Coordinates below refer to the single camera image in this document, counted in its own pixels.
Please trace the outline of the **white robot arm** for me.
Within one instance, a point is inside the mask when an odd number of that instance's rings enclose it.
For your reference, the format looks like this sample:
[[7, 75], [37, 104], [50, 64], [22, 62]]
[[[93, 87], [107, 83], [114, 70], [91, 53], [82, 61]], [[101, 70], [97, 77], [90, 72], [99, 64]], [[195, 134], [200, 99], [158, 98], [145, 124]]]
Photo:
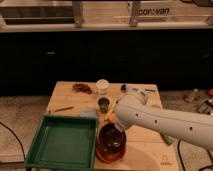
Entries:
[[213, 116], [149, 107], [140, 93], [128, 92], [115, 105], [115, 127], [136, 125], [213, 151]]

